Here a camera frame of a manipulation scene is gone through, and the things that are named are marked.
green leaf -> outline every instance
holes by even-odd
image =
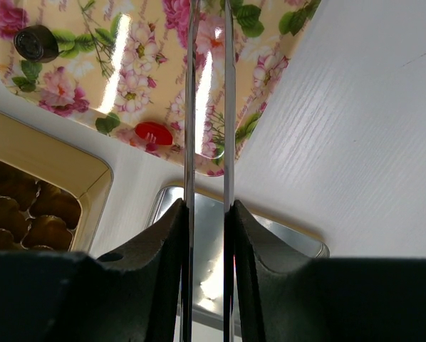
[[[112,37],[114,39],[116,39],[116,37],[118,37],[118,27],[120,25],[120,20],[121,20],[122,17],[123,17],[123,13],[119,13],[112,20],[112,26],[110,28],[110,33],[112,34]]]
[[[28,81],[35,83],[42,71],[42,63],[34,63],[30,61],[20,62],[21,71],[25,74]]]
[[[12,78],[12,81],[24,93],[31,93],[36,89],[36,84],[34,82],[31,82],[26,77],[14,77]]]
[[[109,113],[105,118],[96,120],[96,129],[102,134],[109,134],[112,130],[121,124],[120,118],[114,113]]]
[[[220,165],[222,163],[222,160],[224,159],[224,145],[216,145],[216,156],[217,158],[212,159],[212,162],[215,165]]]
[[[264,32],[264,25],[260,21],[257,21],[253,27],[242,27],[243,34],[249,38],[259,37]]]
[[[52,30],[60,51],[71,50],[76,44],[76,36],[67,30]]]
[[[305,8],[299,9],[297,12],[287,12],[279,21],[279,32],[281,34],[292,33],[295,36],[305,25],[308,18],[308,12]]]
[[[115,44],[115,39],[112,37],[112,34],[107,31],[105,28],[97,28],[96,38],[106,46],[113,46]]]
[[[26,77],[13,77],[12,82],[14,82],[14,84],[19,88],[26,84],[31,84],[31,82]]]
[[[237,11],[237,22],[242,28],[255,27],[259,22],[261,9],[256,5],[244,5]]]
[[[88,1],[88,3],[83,7],[83,11],[86,12],[87,10],[89,10],[95,3],[95,0],[90,0]]]
[[[235,132],[235,145],[238,145],[246,138],[246,127],[240,126]]]
[[[81,34],[76,38],[76,48],[80,52],[91,52],[94,50],[94,40],[90,33]]]
[[[29,84],[22,85],[19,88],[24,93],[32,93],[33,91],[35,91],[36,85],[34,83],[29,83]]]
[[[262,113],[256,112],[254,114],[251,114],[249,118],[246,119],[245,124],[243,125],[244,129],[246,130],[246,136],[250,136],[251,133],[253,133],[254,128],[257,125],[257,122],[261,118]]]
[[[80,50],[78,49],[77,44],[74,44],[74,46],[73,46],[73,48],[72,48],[71,50],[65,50],[65,51],[61,52],[61,53],[59,54],[59,56],[60,56],[61,58],[69,58],[69,59],[72,59],[72,58],[77,57],[77,55],[78,55],[78,53],[79,53],[79,52],[80,52]]]
[[[226,1],[220,0],[219,4],[221,5],[221,9],[225,11],[226,9]],[[240,7],[243,6],[243,0],[230,0],[230,7],[232,9],[232,13],[236,16]]]
[[[253,121],[252,123],[250,123],[247,127],[246,127],[246,137],[250,138],[251,134],[253,134],[254,129],[256,128],[258,123],[258,120]]]
[[[312,0],[308,5],[306,5],[305,10],[306,10],[308,19],[311,20],[314,17],[314,14],[317,11],[320,4],[321,4],[321,0]]]

pink rose print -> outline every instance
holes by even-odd
[[[158,47],[155,32],[151,25],[136,23],[132,25],[122,64],[125,70],[135,69],[137,73],[147,73],[151,63],[156,60]]]
[[[185,121],[184,120],[175,121],[174,123],[170,124],[170,127],[176,130],[177,132],[181,132],[182,130],[185,129]]]
[[[156,88],[157,87],[155,79],[150,77],[150,76],[148,76],[148,86],[150,88]]]
[[[204,68],[206,62],[207,62],[207,57],[205,55],[202,55],[199,52],[196,52],[196,70],[198,68]],[[183,63],[187,64],[187,56],[183,57]]]
[[[220,170],[216,172],[213,172],[211,170],[207,171],[207,176],[210,176],[210,177],[218,177],[218,176],[222,176],[223,174],[224,174],[224,170]]]
[[[267,108],[267,102],[263,102],[261,106],[259,107],[259,112],[263,113],[265,111],[265,108]]]
[[[200,21],[196,39],[197,52],[204,55],[211,52],[213,61],[224,62],[224,26],[224,19],[220,16],[207,16]]]
[[[286,2],[287,4],[291,5],[291,6],[302,6],[303,4],[305,4],[306,0],[284,0],[284,2]]]
[[[213,127],[213,124],[209,121],[204,122],[204,130],[211,130]]]
[[[160,155],[157,153],[159,146],[141,139],[137,134],[135,134],[135,131],[132,128],[123,128],[122,130],[118,130],[116,132],[116,138],[125,144],[138,147],[139,149],[144,150],[151,155],[160,157]]]
[[[153,144],[152,142],[149,142],[145,146],[145,152],[150,153],[151,155],[154,155],[156,157],[160,157],[159,153],[157,153],[157,149],[159,148],[158,145]]]
[[[15,33],[28,24],[28,14],[14,6],[12,0],[0,0],[0,37],[14,39]]]
[[[56,68],[43,76],[46,87],[41,90],[39,107],[51,111],[64,118],[74,111],[84,113],[88,110],[89,101],[84,99],[85,91],[65,75],[64,68]]]
[[[211,130],[205,130],[202,140],[202,155],[211,159],[217,156],[216,144],[212,142],[212,138],[213,132]]]
[[[181,90],[175,98],[175,102],[170,105],[170,110],[178,117],[185,115],[185,90]]]
[[[162,0],[166,15],[165,28],[177,30],[178,40],[183,48],[187,48],[190,3],[190,0]]]
[[[177,144],[173,145],[170,148],[170,151],[172,151],[173,153],[177,153],[177,154],[180,153],[182,150],[183,150],[183,147],[180,146],[180,145],[177,145]]]
[[[118,111],[138,114],[149,102],[148,77],[138,75],[134,70],[120,76],[118,96],[115,99]]]
[[[214,105],[208,105],[207,106],[205,116],[210,120],[216,118],[216,111],[214,110]]]
[[[164,56],[162,53],[159,52],[159,53],[156,54],[156,63],[157,64],[161,65],[161,64],[163,64],[167,61],[168,61],[167,57]]]
[[[255,89],[263,92],[267,88],[272,92],[288,64],[289,59],[280,51],[260,56],[253,72]]]

white wood-grain surface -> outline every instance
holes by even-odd
[[[110,164],[92,253],[142,230],[182,168],[58,118],[0,83],[0,110]],[[237,196],[333,256],[426,257],[426,0],[324,0],[237,163]],[[198,177],[222,193],[222,178]]]

